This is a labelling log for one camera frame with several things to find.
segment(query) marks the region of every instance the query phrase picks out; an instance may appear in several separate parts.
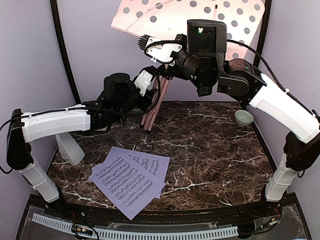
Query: small bowl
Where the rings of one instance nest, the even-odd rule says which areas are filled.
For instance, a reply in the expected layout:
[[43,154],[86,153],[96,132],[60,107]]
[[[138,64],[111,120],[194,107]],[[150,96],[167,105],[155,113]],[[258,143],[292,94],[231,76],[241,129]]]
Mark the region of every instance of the small bowl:
[[235,121],[240,127],[246,127],[253,123],[254,116],[248,111],[238,110],[235,112]]

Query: curved black pole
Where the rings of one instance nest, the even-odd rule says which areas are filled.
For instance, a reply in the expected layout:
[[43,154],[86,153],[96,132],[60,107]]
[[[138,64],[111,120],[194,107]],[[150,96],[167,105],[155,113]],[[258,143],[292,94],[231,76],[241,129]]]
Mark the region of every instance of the curved black pole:
[[71,70],[68,54],[67,54],[67,48],[65,45],[64,35],[62,32],[60,17],[59,17],[59,9],[58,9],[58,3],[57,0],[50,0],[51,4],[51,12],[52,12],[52,18],[55,28],[55,34],[56,38],[58,40],[58,45],[60,49],[61,58],[63,61],[64,69],[66,76],[68,78],[68,82],[72,91],[72,95],[74,98],[74,101],[76,104],[81,104],[80,95],[76,86],[75,78]]
[[[259,41],[258,41],[258,45],[256,47],[256,51],[260,55],[262,55],[262,52],[263,52],[264,46],[265,46],[265,42],[266,42],[267,30],[268,30],[270,12],[271,12],[271,5],[272,5],[272,0],[265,0],[265,4],[264,4],[265,10],[264,10],[263,18],[262,18],[262,23],[261,23]],[[258,68],[259,64],[260,64],[260,59],[257,56],[255,56],[254,61],[253,61],[253,65]]]

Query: black base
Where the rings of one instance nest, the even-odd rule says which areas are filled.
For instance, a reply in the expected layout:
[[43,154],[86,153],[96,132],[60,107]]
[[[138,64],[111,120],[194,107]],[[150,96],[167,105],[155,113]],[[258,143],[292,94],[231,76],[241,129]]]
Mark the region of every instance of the black base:
[[[50,208],[46,208],[46,202],[41,196],[30,195],[27,206],[25,208],[23,217],[21,219],[20,227],[16,239],[19,240],[22,234],[25,217],[27,216],[29,206],[35,206],[44,209],[47,215],[58,217]],[[253,202],[238,206],[228,206],[206,209],[205,212],[201,210],[192,211],[142,211],[132,221],[129,221],[119,210],[105,209],[99,207],[88,207],[73,203],[68,203],[69,211],[73,211],[76,220],[82,222],[84,225],[94,227],[105,226],[110,223],[130,223],[143,225],[179,225],[179,224],[200,224],[218,222],[219,226],[232,225],[237,226],[240,232],[250,232],[254,230],[254,220],[258,217],[250,216],[248,213],[259,213],[262,208],[261,202]],[[300,204],[295,193],[290,193],[283,197],[280,204],[290,206],[296,204],[299,211],[300,218],[303,223],[304,231],[307,239],[311,239],[311,235],[301,210]],[[273,209],[265,209],[264,217],[274,216]]]
[[65,196],[60,187],[57,186],[57,188],[59,190],[59,198],[51,203],[47,203],[46,207],[54,211],[56,214],[68,218],[68,215],[71,212],[71,207],[69,207],[69,204],[66,202]]

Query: white robot arm segment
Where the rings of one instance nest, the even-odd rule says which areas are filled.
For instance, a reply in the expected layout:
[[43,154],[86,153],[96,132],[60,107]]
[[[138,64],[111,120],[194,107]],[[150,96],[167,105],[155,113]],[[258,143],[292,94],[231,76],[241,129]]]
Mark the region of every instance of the white robot arm segment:
[[22,131],[26,143],[37,139],[74,131],[87,131],[90,129],[90,115],[87,110],[68,110],[70,108],[85,108],[85,105],[75,105],[66,108],[65,111],[51,112],[38,116],[26,112],[23,118]]
[[261,74],[267,86],[262,86],[249,105],[280,122],[303,143],[320,133],[319,122],[307,110],[283,92],[267,75]]

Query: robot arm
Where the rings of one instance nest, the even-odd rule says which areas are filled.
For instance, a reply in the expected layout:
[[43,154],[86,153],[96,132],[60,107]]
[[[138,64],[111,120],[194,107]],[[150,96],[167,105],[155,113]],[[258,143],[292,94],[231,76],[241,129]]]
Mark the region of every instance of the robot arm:
[[[178,50],[171,42],[179,44]],[[219,93],[231,96],[243,108],[250,105],[265,112],[290,130],[280,165],[266,186],[268,202],[281,200],[298,173],[308,169],[320,155],[320,128],[315,114],[244,59],[225,61],[227,28],[223,22],[188,20],[187,36],[180,34],[175,41],[155,42],[145,35],[139,46],[153,61],[170,60],[168,68],[158,68],[168,80],[190,80],[199,97],[210,95],[217,83]]]
[[[155,77],[154,67],[144,68],[133,81],[128,74],[116,73],[104,79],[104,89],[97,100],[46,112],[14,110],[7,135],[7,164],[20,172],[46,202],[57,203],[59,189],[32,156],[30,143],[74,131],[103,129],[121,120],[124,123],[125,118],[117,113],[127,115],[136,107],[142,111],[149,108],[155,91],[147,87]],[[64,141],[73,146],[72,150],[75,145],[80,149],[72,137]]]

